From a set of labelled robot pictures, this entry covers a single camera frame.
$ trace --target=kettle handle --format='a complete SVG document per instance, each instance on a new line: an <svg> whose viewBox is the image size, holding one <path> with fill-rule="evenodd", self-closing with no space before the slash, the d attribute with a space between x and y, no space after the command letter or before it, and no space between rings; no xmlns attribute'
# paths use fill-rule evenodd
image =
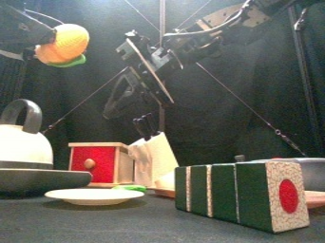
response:
<svg viewBox="0 0 325 243"><path fill-rule="evenodd" d="M18 99L7 105L2 114L0 124L17 124L17 119L23 108L27 108L23 131L37 134L42 125L42 110L34 102L26 99Z"/></svg>

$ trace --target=red circle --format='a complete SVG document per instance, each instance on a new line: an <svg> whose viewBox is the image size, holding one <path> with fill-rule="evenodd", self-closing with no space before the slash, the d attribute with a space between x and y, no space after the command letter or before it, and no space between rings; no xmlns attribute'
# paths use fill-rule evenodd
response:
<svg viewBox="0 0 325 243"><path fill-rule="evenodd" d="M289 179L283 180L280 185L280 201L284 210L292 214L299 206L297 188Z"/></svg>

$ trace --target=white plate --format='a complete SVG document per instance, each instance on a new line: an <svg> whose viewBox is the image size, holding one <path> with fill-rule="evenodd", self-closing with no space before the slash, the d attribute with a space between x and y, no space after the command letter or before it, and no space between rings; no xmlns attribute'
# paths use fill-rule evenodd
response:
<svg viewBox="0 0 325 243"><path fill-rule="evenodd" d="M89 206L114 205L144 195L144 192L118 189L65 189L46 193L47 197Z"/></svg>

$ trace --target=dish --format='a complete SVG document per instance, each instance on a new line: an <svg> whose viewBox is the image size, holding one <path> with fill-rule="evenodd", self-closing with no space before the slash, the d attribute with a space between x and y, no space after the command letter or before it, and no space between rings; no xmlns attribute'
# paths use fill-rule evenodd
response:
<svg viewBox="0 0 325 243"><path fill-rule="evenodd" d="M325 206L325 192L305 191L308 208Z"/></svg>
<svg viewBox="0 0 325 243"><path fill-rule="evenodd" d="M132 198L145 195L144 192L121 189L66 189L55 190L45 194L47 197L62 199L77 205L103 206L120 204Z"/></svg>
<svg viewBox="0 0 325 243"><path fill-rule="evenodd" d="M0 169L0 194L43 195L58 189L85 187L90 184L91 173L82 171Z"/></svg>

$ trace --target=drawer knob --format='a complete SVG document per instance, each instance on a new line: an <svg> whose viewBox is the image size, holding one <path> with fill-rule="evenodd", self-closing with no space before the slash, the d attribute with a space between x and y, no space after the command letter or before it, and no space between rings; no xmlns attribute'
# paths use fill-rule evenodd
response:
<svg viewBox="0 0 325 243"><path fill-rule="evenodd" d="M86 162L85 162L85 166L86 168L90 170L95 167L97 163L93 159L87 159Z"/></svg>

